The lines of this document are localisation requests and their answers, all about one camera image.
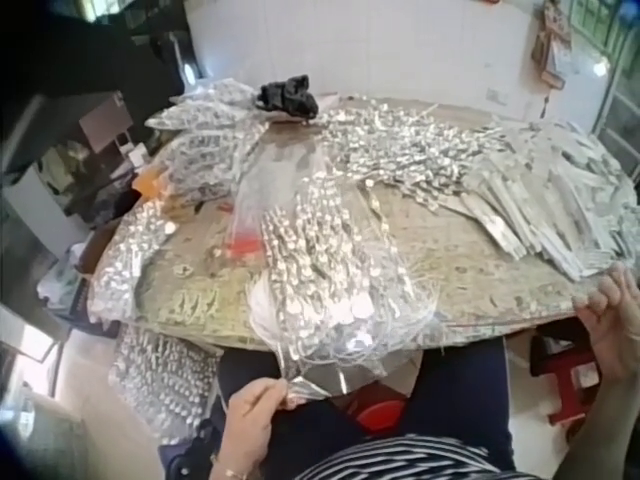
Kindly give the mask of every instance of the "bracelet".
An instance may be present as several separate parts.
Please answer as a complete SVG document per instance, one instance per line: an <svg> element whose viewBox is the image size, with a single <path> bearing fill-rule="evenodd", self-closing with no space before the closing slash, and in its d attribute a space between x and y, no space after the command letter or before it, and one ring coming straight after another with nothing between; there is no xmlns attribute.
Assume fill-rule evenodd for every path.
<svg viewBox="0 0 640 480"><path fill-rule="evenodd" d="M209 457L209 459L211 460L211 464L215 468L216 462L218 461L218 458L216 457L216 454L214 453L213 455L211 455L211 457ZM225 477L227 477L227 478L235 478L236 480L247 480L249 478L248 475L241 475L241 474L236 473L233 470L230 470L228 468L225 468L222 473L223 473L223 475Z"/></svg>

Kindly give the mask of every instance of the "wooden table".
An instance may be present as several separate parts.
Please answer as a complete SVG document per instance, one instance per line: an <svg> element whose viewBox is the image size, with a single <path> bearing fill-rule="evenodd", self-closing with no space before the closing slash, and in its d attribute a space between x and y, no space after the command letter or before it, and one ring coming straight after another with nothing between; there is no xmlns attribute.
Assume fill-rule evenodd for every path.
<svg viewBox="0 0 640 480"><path fill-rule="evenodd" d="M465 127L491 120L488 114L452 107L440 107L434 116ZM282 134L280 129L265 138ZM376 194L413 274L440 285L437 308L452 332L446 343L509 334L565 318L572 313L571 296L584 294L591 286L591 281L572 283L539 256L513 261L475 220L445 208L432 213L389 187L377 186ZM246 305L246 282L264 268L263 260L250 258L237 265L212 254L224 245L229 219L229 213L210 203L183 223L147 266L140 282L139 308L154 321L175 301L176 292L215 291L218 307L207 321L206 333L187 334L183 327L162 324L155 328L199 343L264 349L248 323ZM178 278L176 263L190 265L193 274Z"/></svg>

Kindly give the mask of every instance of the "dark pants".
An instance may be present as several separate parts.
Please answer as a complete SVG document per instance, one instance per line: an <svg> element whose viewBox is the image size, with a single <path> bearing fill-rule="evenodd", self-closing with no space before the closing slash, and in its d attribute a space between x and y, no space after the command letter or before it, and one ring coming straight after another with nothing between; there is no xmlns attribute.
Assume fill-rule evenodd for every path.
<svg viewBox="0 0 640 480"><path fill-rule="evenodd" d="M252 380L279 376L273 354L230 349L220 361L218 381L228 401ZM456 438L484 447L496 467L514 470L503 339L425 351L415 388L397 427L397 435L406 433ZM365 439L366 433L355 419L328 400L278 412L262 473L265 480L294 478Z"/></svg>

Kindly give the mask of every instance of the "striped shirt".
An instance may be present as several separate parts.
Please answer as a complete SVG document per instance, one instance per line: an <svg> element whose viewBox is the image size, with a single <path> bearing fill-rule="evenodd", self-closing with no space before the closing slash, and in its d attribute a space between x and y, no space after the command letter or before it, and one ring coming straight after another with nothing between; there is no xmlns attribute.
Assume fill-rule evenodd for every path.
<svg viewBox="0 0 640 480"><path fill-rule="evenodd" d="M450 438L418 435L376 440L329 457L298 480L539 480L500 472L487 452Z"/></svg>

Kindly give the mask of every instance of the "hand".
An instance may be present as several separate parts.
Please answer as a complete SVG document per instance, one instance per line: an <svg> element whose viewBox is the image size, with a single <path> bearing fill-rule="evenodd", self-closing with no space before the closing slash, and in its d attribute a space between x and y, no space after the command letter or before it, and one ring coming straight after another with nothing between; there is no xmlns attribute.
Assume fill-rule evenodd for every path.
<svg viewBox="0 0 640 480"><path fill-rule="evenodd" d="M264 459L274 413L300 404L286 397L287 382L272 378L254 380L231 397L218 455L222 469L248 475Z"/></svg>
<svg viewBox="0 0 640 480"><path fill-rule="evenodd" d="M631 271L614 264L587 300L573 304L589 331L603 379L640 373L640 290Z"/></svg>

